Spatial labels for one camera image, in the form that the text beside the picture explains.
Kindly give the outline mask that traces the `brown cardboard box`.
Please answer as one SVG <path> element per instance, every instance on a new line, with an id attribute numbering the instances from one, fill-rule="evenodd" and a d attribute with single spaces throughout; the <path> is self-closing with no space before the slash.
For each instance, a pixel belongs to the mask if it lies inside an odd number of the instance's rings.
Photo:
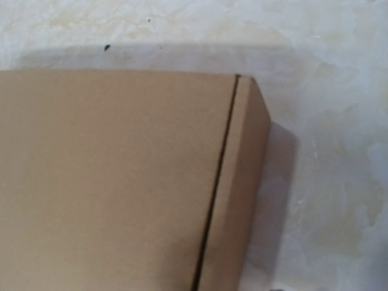
<path id="1" fill-rule="evenodd" d="M 237 290 L 269 127 L 250 76 L 1 72 L 1 289 Z"/>

